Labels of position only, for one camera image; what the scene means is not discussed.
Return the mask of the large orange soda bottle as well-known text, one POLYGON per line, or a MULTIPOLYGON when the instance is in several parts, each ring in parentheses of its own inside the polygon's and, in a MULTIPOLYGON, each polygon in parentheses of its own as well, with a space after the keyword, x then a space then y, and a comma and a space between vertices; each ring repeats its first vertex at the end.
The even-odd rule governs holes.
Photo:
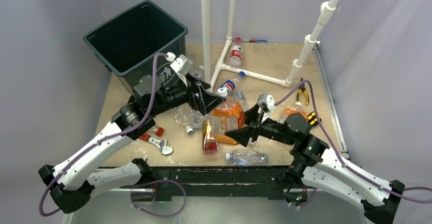
POLYGON ((218 143, 230 146, 239 144, 236 140, 225 135, 227 131, 245 127, 244 110, 238 101, 227 97, 226 102, 214 109, 208 118, 213 136, 218 143))

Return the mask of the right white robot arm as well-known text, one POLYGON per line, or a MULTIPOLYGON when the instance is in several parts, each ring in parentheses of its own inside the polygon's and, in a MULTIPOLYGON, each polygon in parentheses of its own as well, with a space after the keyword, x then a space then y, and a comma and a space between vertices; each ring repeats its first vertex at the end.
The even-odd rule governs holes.
POLYGON ((352 162, 343 162, 337 151, 310 132, 312 126, 301 114, 290 114, 283 123, 263 115, 255 105, 246 112, 247 126, 225 135, 244 147, 259 136, 290 145, 293 161, 282 177, 288 188, 301 184, 318 188, 358 207, 372 223, 393 223, 403 183, 381 179, 352 162))

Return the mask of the clear bottle near bin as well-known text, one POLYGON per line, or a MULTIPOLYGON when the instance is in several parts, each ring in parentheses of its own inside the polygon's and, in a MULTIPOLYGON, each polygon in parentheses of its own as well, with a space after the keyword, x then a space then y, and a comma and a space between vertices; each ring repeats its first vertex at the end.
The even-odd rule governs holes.
POLYGON ((203 80, 204 78, 204 66, 200 65, 190 72, 190 75, 198 80, 203 80))

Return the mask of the dark green trash bin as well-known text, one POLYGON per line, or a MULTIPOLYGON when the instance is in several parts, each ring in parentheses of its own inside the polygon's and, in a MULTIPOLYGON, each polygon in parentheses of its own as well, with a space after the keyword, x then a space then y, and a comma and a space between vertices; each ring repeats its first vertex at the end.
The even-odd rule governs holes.
POLYGON ((99 61, 131 93, 152 73, 156 53, 185 54, 187 27, 150 0, 123 11, 83 37, 99 61))

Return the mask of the small pepsi bottle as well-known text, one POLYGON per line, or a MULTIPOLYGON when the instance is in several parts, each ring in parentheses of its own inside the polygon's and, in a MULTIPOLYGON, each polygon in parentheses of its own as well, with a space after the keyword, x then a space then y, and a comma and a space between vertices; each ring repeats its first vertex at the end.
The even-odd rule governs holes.
POLYGON ((243 81, 245 76, 246 75, 243 71, 238 72, 235 77, 226 80, 222 85, 220 85, 216 91, 216 94, 222 97, 228 97, 229 94, 233 92, 243 81))

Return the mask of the clear bottle white cap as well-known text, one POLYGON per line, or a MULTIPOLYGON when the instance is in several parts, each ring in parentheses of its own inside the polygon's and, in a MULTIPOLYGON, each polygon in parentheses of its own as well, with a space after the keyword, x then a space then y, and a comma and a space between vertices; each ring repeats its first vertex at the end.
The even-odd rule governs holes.
POLYGON ((190 110, 190 122, 191 122, 191 127, 193 129, 193 131, 200 131, 202 129, 202 121, 203 121, 203 116, 202 114, 197 111, 197 110, 190 110))

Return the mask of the crushed clear bottle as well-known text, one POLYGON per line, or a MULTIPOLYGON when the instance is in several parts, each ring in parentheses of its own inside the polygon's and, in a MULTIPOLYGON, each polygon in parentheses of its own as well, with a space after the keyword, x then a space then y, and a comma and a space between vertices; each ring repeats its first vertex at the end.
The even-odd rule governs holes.
POLYGON ((175 109, 175 120, 187 135, 193 133, 190 116, 190 107, 187 104, 180 105, 175 109))

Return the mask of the blue label water bottle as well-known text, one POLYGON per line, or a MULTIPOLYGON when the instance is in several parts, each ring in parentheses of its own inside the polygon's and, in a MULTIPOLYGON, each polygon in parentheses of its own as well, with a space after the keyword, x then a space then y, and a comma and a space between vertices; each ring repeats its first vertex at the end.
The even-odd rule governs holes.
POLYGON ((235 91, 233 97, 242 106, 244 111, 249 109, 246 97, 242 91, 235 91))

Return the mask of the clear bottle front edge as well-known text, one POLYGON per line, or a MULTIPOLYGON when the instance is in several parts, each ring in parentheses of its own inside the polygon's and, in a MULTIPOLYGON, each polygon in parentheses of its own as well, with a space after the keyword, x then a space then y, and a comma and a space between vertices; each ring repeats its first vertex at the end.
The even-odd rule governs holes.
POLYGON ((269 162, 269 156, 266 153, 250 149, 236 149, 227 152, 225 153, 225 159, 238 166, 257 166, 269 162))

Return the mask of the small orange bottle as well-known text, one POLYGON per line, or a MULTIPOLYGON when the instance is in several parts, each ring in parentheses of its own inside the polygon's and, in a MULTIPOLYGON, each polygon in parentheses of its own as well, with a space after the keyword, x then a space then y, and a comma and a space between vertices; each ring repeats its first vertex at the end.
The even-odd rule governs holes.
POLYGON ((287 117, 291 114, 301 114, 305 119, 307 119, 307 114, 302 111, 302 103, 296 102, 292 107, 287 107, 281 113, 278 118, 279 123, 284 123, 287 117))

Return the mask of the yellow red tea bottle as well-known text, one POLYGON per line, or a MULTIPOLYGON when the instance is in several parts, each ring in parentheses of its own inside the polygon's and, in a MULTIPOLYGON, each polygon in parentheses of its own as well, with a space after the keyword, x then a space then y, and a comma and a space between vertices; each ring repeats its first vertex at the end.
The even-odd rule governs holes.
POLYGON ((215 154, 219 151, 219 144, 213 135, 211 123, 205 119, 202 124, 202 152, 203 154, 215 154))

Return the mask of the red label water bottle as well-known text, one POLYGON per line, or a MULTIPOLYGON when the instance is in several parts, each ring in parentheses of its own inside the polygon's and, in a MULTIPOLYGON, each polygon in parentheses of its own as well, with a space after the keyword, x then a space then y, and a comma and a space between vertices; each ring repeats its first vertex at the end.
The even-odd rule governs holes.
POLYGON ((241 41, 241 38, 237 37, 233 41, 233 44, 231 47, 228 65, 233 67, 233 68, 239 68, 241 66, 242 53, 243 53, 242 41, 241 41))

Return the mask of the red cap tea bottle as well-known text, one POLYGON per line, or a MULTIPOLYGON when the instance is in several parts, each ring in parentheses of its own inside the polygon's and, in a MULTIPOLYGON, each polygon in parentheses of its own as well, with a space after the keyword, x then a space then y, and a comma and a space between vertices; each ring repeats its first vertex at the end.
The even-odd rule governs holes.
POLYGON ((158 137, 161 137, 165 132, 165 130, 162 127, 156 125, 152 126, 148 131, 155 134, 158 137))

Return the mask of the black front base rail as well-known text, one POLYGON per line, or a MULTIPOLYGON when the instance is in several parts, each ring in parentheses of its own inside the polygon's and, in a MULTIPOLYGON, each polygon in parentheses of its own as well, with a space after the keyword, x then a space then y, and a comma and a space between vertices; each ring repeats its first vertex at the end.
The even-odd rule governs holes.
POLYGON ((267 166, 155 166, 149 181, 157 180, 156 200, 172 197, 261 197, 282 200, 290 189, 286 165, 267 166))

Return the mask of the white PVC pipe frame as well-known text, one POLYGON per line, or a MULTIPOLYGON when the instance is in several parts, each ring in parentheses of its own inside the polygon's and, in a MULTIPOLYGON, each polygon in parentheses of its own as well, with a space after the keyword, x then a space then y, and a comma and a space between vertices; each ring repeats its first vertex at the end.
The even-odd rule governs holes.
POLYGON ((305 36, 304 46, 297 59, 292 61, 291 71, 287 78, 277 79, 275 77, 266 76, 252 71, 247 71, 244 69, 233 68, 224 63, 225 57, 228 54, 228 49, 233 43, 233 23, 234 23, 234 12, 235 12, 235 1, 229 0, 229 13, 228 13, 228 28, 225 44, 223 50, 215 64, 214 70, 210 72, 210 0, 201 0, 201 15, 202 15, 202 38, 203 38, 203 55, 204 55, 204 71, 205 80, 211 84, 211 87, 215 87, 216 80, 221 71, 230 72, 244 72, 246 76, 259 79, 262 81, 267 81, 280 85, 282 87, 290 87, 294 81, 294 78, 298 75, 300 69, 303 66, 304 61, 308 54, 313 50, 314 47, 319 45, 317 40, 318 36, 321 34, 323 27, 329 22, 333 13, 337 9, 337 5, 340 0, 329 0, 323 2, 320 6, 320 15, 317 19, 317 23, 311 34, 305 36))

